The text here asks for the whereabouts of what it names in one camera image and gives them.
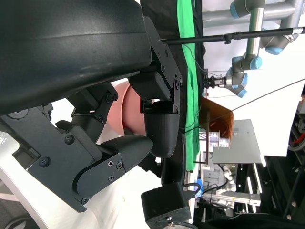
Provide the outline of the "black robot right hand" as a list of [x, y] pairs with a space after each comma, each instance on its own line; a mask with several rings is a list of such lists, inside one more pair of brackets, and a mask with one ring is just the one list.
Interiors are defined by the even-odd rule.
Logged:
[[163, 229], [191, 218], [183, 184], [186, 174], [186, 140], [179, 134], [173, 155], [162, 161], [161, 187], [141, 195], [145, 222], [151, 229]]

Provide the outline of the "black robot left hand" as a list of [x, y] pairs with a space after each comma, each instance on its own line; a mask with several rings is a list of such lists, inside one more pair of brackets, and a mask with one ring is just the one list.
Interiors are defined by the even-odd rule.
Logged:
[[[122, 78], [140, 96], [146, 134], [98, 145]], [[148, 154], [173, 154], [181, 80], [133, 0], [0, 3], [0, 129], [20, 144], [19, 163], [77, 212]]]

